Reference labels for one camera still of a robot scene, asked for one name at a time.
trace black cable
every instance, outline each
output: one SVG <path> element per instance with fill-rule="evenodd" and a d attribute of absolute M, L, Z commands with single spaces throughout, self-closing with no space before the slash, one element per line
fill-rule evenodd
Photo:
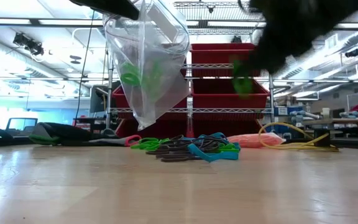
<path fill-rule="evenodd" d="M 92 34 L 93 20 L 94 20 L 94 11 L 93 11 L 93 13 L 92 13 L 91 27 L 89 28 L 88 43 L 86 44 L 86 52 L 85 52 L 85 58 L 84 58 L 84 65 L 83 65 L 83 67 L 82 67 L 81 78 L 80 78 L 80 88 L 78 89 L 78 106 L 77 106 L 77 112 L 75 113 L 74 127 L 77 126 L 78 112 L 80 111 L 81 86 L 82 86 L 82 79 L 84 78 L 85 63 L 86 63 L 86 58 L 87 58 L 87 56 L 88 56 L 88 49 L 89 49 L 89 47 L 90 47 L 90 42 L 91 42 L 91 34 Z"/>

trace ceiling fixture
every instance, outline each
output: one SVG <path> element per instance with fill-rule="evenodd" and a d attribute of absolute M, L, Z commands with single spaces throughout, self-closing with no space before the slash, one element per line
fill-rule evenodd
<path fill-rule="evenodd" d="M 81 60 L 82 58 L 79 56 L 75 56 L 75 55 L 70 55 L 70 58 L 73 59 L 70 63 L 73 63 L 75 65 L 79 65 L 81 62 L 79 62 L 78 60 Z"/>
<path fill-rule="evenodd" d="M 296 93 L 296 94 L 294 94 L 292 96 L 299 98 L 299 97 L 308 96 L 308 95 L 313 94 L 313 93 L 316 93 L 316 92 L 315 91 L 303 91 L 303 92 L 300 92 L 300 93 Z"/>
<path fill-rule="evenodd" d="M 34 40 L 26 37 L 24 34 L 16 33 L 13 44 L 16 44 L 19 47 L 24 47 L 24 49 L 28 50 L 30 54 L 34 56 L 44 55 L 42 43 L 35 42 Z"/>
<path fill-rule="evenodd" d="M 357 57 L 358 56 L 358 49 L 352 50 L 350 52 L 345 53 L 345 57 Z"/>
<path fill-rule="evenodd" d="M 340 85 L 341 85 L 341 84 L 334 85 L 334 86 L 330 86 L 330 87 L 327 87 L 327 88 L 324 88 L 324 89 L 320 90 L 319 92 L 320 92 L 320 93 L 325 93 L 325 92 L 327 92 L 327 91 L 331 91 L 331 90 L 333 90 L 333 89 L 339 87 Z"/>

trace shelf post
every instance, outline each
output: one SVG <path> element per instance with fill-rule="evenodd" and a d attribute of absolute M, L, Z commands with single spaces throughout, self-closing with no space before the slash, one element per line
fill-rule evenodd
<path fill-rule="evenodd" d="M 270 122 L 274 123 L 274 85 L 273 85 L 273 77 L 271 74 L 268 75 L 268 85 L 270 90 Z"/>

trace ceiling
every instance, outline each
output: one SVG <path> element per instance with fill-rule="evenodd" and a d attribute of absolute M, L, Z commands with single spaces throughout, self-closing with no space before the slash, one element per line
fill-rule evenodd
<path fill-rule="evenodd" d="M 244 14 L 238 8 L 237 1 L 209 0 L 208 2 L 187 1 L 174 4 L 188 20 L 191 43 L 228 43 L 233 35 L 241 35 L 243 42 L 257 43 L 257 37 L 263 29 L 263 17 L 260 14 Z M 91 19 L 92 13 L 91 9 L 77 6 L 69 0 L 18 0 L 15 4 L 8 0 L 0 0 L 0 18 Z M 101 14 L 96 13 L 94 19 L 100 20 L 101 17 Z M 206 26 L 201 26 L 201 21 L 210 20 L 220 21 L 220 24 L 209 22 Z M 247 21 L 245 22 L 247 24 L 233 25 L 233 21 Z M 358 12 L 345 22 L 358 22 Z M 26 37 L 42 43 L 44 55 L 34 57 L 29 51 L 18 48 L 12 43 L 16 33 L 23 33 Z M 78 96 L 78 80 L 48 80 L 48 78 L 80 78 L 86 54 L 84 74 L 88 78 L 106 78 L 108 70 L 105 47 L 106 38 L 103 28 L 100 27 L 90 30 L 73 26 L 0 26 L 0 77 L 12 78 L 0 79 L 0 95 Z M 344 56 L 344 53 L 354 49 L 358 49 L 358 31 L 334 31 L 316 39 L 313 49 L 306 55 L 301 58 L 289 58 L 287 67 L 277 76 L 289 80 L 318 80 L 321 79 L 319 78 L 321 75 L 325 75 L 324 79 L 347 80 L 358 72 L 358 56 L 352 58 Z M 81 59 L 77 60 L 79 63 L 72 63 L 74 60 L 70 56 Z M 25 77 L 39 80 L 23 79 Z M 114 72 L 113 78 L 118 78 L 117 73 Z M 101 80 L 86 82 L 81 89 L 82 95 L 89 96 L 89 88 L 102 82 L 106 83 Z M 283 92 L 282 96 L 299 91 L 316 92 L 339 85 L 302 82 L 275 84 L 291 87 Z M 340 83 L 340 85 L 353 85 L 353 83 Z"/>

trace electrical cord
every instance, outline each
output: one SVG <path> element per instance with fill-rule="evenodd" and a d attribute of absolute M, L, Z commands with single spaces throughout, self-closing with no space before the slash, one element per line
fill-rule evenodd
<path fill-rule="evenodd" d="M 290 125 L 290 124 L 286 124 L 286 123 L 282 123 L 282 122 L 275 122 L 275 123 L 270 123 L 270 124 L 266 124 L 265 126 L 263 126 L 260 130 L 259 130 L 259 142 L 264 145 L 265 147 L 271 148 L 271 149 L 280 149 L 280 150 L 316 150 L 316 151 L 326 151 L 326 152 L 339 152 L 339 149 L 335 146 L 330 146 L 330 147 L 317 147 L 317 146 L 313 146 L 314 143 L 324 139 L 325 137 L 329 136 L 329 133 L 324 134 L 314 140 L 311 140 L 309 142 L 303 143 L 303 142 L 297 142 L 297 143 L 290 143 L 290 144 L 284 144 L 284 145 L 279 145 L 279 146 L 269 146 L 268 144 L 264 143 L 262 140 L 262 133 L 265 131 L 265 129 L 267 127 L 273 126 L 273 125 L 283 125 L 289 128 L 292 128 L 296 131 L 299 131 L 300 133 L 304 134 L 306 137 L 313 139 L 312 136 L 310 136 L 308 133 L 304 132 L 302 129 L 295 127 L 294 125 Z"/>
<path fill-rule="evenodd" d="M 94 21 L 94 11 L 93 11 L 93 13 L 92 13 L 91 27 L 89 28 L 88 43 L 86 44 L 86 52 L 85 52 L 85 58 L 84 58 L 84 65 L 83 65 L 83 67 L 82 67 L 81 78 L 80 78 L 80 87 L 79 87 L 79 89 L 78 89 L 78 106 L 77 106 L 77 112 L 75 113 L 74 127 L 77 125 L 78 112 L 80 111 L 82 79 L 84 78 L 86 58 L 87 58 L 87 56 L 88 56 L 88 50 L 89 50 L 89 48 L 90 48 L 93 21 Z"/>

